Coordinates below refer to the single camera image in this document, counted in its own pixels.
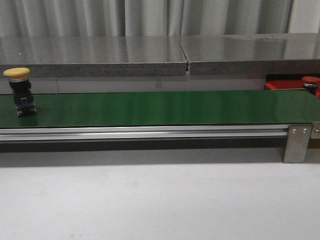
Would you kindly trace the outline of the grey stone slab right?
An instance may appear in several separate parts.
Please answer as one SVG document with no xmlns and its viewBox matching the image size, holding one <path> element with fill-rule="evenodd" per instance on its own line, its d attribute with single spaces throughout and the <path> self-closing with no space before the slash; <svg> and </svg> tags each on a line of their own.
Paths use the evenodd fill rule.
<svg viewBox="0 0 320 240">
<path fill-rule="evenodd" d="M 180 38 L 189 74 L 319 74 L 318 33 L 201 35 Z"/>
</svg>

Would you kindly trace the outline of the red plastic tray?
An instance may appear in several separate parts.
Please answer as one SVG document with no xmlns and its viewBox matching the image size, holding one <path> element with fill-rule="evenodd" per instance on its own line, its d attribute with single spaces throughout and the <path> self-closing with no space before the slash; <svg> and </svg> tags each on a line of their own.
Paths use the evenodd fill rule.
<svg viewBox="0 0 320 240">
<path fill-rule="evenodd" d="M 301 90 L 305 88 L 303 87 L 303 81 L 301 78 L 301 79 L 268 80 L 264 85 L 264 89 L 265 90 L 293 90 L 293 89 Z M 318 87 L 316 95 L 314 96 L 316 96 L 318 99 L 320 98 L 320 86 Z"/>
</svg>

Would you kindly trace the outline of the grey curtain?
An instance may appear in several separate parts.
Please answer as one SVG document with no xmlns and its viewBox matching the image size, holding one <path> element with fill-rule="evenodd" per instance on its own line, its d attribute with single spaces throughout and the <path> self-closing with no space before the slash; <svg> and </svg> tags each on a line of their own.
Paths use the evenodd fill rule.
<svg viewBox="0 0 320 240">
<path fill-rule="evenodd" d="M 285 33 L 291 0 L 3 0 L 1 37 Z"/>
</svg>

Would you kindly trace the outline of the steel conveyor support bracket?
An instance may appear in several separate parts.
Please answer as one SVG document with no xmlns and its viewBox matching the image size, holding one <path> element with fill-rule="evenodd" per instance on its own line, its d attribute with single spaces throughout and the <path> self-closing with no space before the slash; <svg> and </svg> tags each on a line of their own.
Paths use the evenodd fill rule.
<svg viewBox="0 0 320 240">
<path fill-rule="evenodd" d="M 283 157 L 285 164 L 320 161 L 320 122 L 292 124 L 288 128 Z"/>
</svg>

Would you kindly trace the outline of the green conveyor belt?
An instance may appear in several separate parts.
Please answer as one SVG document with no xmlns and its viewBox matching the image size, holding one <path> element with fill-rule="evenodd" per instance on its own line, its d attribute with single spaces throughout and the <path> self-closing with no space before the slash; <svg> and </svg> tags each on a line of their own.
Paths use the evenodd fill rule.
<svg viewBox="0 0 320 240">
<path fill-rule="evenodd" d="M 306 90 L 36 94 L 37 113 L 18 117 L 0 97 L 2 128 L 308 124 L 320 101 Z"/>
</svg>

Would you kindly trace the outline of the aluminium conveyor frame rail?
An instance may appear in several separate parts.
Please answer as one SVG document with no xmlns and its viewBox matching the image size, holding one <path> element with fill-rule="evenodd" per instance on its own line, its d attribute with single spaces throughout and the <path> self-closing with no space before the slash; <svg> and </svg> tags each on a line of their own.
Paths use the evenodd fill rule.
<svg viewBox="0 0 320 240">
<path fill-rule="evenodd" d="M 2 128 L 0 142 L 287 136 L 287 124 Z"/>
</svg>

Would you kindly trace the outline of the grey stone slab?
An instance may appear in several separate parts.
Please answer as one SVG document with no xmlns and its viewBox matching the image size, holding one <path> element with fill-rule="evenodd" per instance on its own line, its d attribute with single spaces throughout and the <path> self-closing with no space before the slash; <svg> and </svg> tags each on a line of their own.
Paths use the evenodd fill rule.
<svg viewBox="0 0 320 240">
<path fill-rule="evenodd" d="M 34 78 L 184 76 L 187 60 L 171 36 L 2 37 L 0 70 Z"/>
<path fill-rule="evenodd" d="M 318 33 L 201 35 L 180 38 L 189 74 L 319 74 Z"/>
</svg>

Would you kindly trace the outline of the grey stone slab left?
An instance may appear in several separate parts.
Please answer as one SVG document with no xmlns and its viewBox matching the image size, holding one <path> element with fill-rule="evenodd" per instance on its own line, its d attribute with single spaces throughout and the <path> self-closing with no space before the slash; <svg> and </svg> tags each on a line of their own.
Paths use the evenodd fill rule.
<svg viewBox="0 0 320 240">
<path fill-rule="evenodd" d="M 0 70 L 34 78 L 184 76 L 187 60 L 171 36 L 2 37 Z"/>
</svg>

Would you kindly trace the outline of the yellow push button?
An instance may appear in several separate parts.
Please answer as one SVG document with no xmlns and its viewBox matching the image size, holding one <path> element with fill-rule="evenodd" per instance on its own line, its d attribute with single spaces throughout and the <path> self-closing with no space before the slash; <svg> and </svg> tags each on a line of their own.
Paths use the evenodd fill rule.
<svg viewBox="0 0 320 240">
<path fill-rule="evenodd" d="M 30 69 L 27 67 L 15 67 L 7 69 L 3 75 L 9 77 L 9 85 L 12 89 L 13 100 L 17 115 L 19 117 L 29 116 L 37 113 L 34 97 L 31 92 L 31 82 L 28 74 Z"/>
</svg>

